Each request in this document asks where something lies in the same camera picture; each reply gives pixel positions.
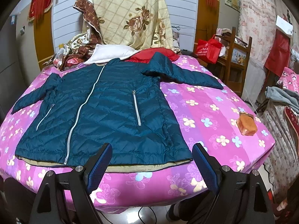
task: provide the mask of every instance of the jacket pocket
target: jacket pocket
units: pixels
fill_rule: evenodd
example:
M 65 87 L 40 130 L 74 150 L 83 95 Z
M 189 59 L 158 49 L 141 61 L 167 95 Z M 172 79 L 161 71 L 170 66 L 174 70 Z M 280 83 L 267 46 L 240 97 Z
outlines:
M 50 113 L 51 109 L 53 108 L 55 104 L 52 104 L 49 111 L 46 113 L 46 115 L 44 116 L 44 118 L 41 119 L 41 121 L 38 123 L 36 130 L 38 130 L 39 125 L 42 123 L 42 121 L 48 116 L 48 114 Z
M 141 119 L 140 119 L 138 106 L 137 106 L 137 100 L 136 100 L 136 90 L 133 90 L 132 93 L 133 93 L 133 98 L 134 98 L 134 105 L 135 105 L 135 111 L 136 111 L 138 125 L 141 126 Z

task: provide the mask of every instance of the puffer jacket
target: puffer jacket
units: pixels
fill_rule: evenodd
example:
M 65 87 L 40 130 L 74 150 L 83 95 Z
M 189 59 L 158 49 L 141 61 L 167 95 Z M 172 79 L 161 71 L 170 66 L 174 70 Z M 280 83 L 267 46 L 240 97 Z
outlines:
M 215 78 L 181 69 L 158 52 L 149 64 L 116 58 L 63 78 L 52 73 L 13 108 L 12 114 L 43 99 L 39 114 L 17 145 L 16 157 L 43 166 L 78 166 L 108 142 L 113 147 L 110 165 L 190 161 L 191 152 L 160 90 L 161 77 L 223 89 Z

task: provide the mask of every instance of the jacket zipper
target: jacket zipper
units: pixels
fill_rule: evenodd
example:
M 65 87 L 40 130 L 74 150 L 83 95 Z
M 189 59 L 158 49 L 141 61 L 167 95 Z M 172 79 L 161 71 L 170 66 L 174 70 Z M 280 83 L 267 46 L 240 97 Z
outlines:
M 133 97 L 134 97 L 134 105 L 135 105 L 138 125 L 141 126 L 141 120 L 140 120 L 140 115 L 139 115 L 139 111 L 138 111 L 138 107 L 137 107 L 137 101 L 136 101 L 136 90 L 133 90 Z
M 41 119 L 41 121 L 38 123 L 36 130 L 38 129 L 39 125 L 42 123 L 42 121 L 48 116 L 48 114 L 50 113 L 51 109 L 53 108 L 54 104 L 51 105 L 49 111 L 47 112 L 47 114 L 44 116 L 44 118 Z
M 85 104 L 87 103 L 87 101 L 89 100 L 89 98 L 90 98 L 90 96 L 91 96 L 93 90 L 95 89 L 95 85 L 96 85 L 97 82 L 99 81 L 100 76 L 101 76 L 101 74 L 102 74 L 102 71 L 103 71 L 104 67 L 105 67 L 105 66 L 103 66 L 103 68 L 102 68 L 102 70 L 101 70 L 101 72 L 100 72 L 100 74 L 99 74 L 97 80 L 95 81 L 95 83 L 94 83 L 94 85 L 93 85 L 93 87 L 92 87 L 91 92 L 90 92 L 89 95 L 87 96 L 85 102 L 84 102 L 83 104 L 81 104 L 80 107 L 79 107 L 79 109 L 78 109 L 75 123 L 74 123 L 73 127 L 71 128 L 70 133 L 68 134 L 68 140 L 67 140 L 67 154 L 66 154 L 66 157 L 65 157 L 65 159 L 64 159 L 64 163 L 63 163 L 64 165 L 67 164 L 67 162 L 68 162 L 68 157 L 70 156 L 71 136 L 72 136 L 72 133 L 73 133 L 74 128 L 76 127 L 76 125 L 77 125 L 77 123 L 78 123 L 79 115 L 80 115 L 80 111 L 81 111 L 83 105 L 85 105 Z

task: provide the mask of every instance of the red pillow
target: red pillow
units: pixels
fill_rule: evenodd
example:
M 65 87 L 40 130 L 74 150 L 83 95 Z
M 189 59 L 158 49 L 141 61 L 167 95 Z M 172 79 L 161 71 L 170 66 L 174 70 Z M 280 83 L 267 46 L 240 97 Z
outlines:
M 180 58 L 180 56 L 177 55 L 176 53 L 174 53 L 172 50 L 166 49 L 166 48 L 163 48 L 163 47 L 158 47 L 158 48 L 143 49 L 142 51 L 132 55 L 126 61 L 149 63 L 152 56 L 156 52 L 162 53 L 163 55 L 167 56 L 171 61 L 175 61 L 175 60 Z

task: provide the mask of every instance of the pink floral fabric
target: pink floral fabric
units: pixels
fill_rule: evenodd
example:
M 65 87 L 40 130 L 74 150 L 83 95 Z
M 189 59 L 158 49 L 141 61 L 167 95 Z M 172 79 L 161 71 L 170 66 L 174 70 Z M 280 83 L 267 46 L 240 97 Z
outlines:
M 189 56 L 180 56 L 176 65 L 191 71 L 211 73 Z M 52 67 L 42 72 L 25 91 L 24 95 L 40 87 L 51 73 L 60 76 L 78 70 L 60 72 Z M 220 164 L 234 171 L 248 172 L 258 168 L 269 155 L 275 141 L 267 128 L 255 117 L 258 132 L 242 136 L 236 120 L 240 112 L 254 114 L 252 110 L 227 86 L 218 90 L 187 84 L 161 83 L 189 147 L 200 143 Z M 34 192 L 38 191 L 43 177 L 49 170 L 69 172 L 71 168 L 35 167 L 15 157 L 16 146 L 38 114 L 41 101 L 11 115 L 8 113 L 0 127 L 0 174 L 13 177 Z M 192 161 L 156 172 L 105 173 L 95 191 L 90 195 L 95 207 L 109 213 L 121 213 L 132 206 L 170 205 L 206 190 L 198 168 Z M 70 208 L 72 198 L 65 192 Z
M 283 89 L 289 89 L 298 93 L 299 75 L 285 67 L 277 84 L 281 85 Z
M 241 0 L 238 36 L 252 37 L 250 57 L 265 64 L 275 38 L 275 4 L 270 0 Z

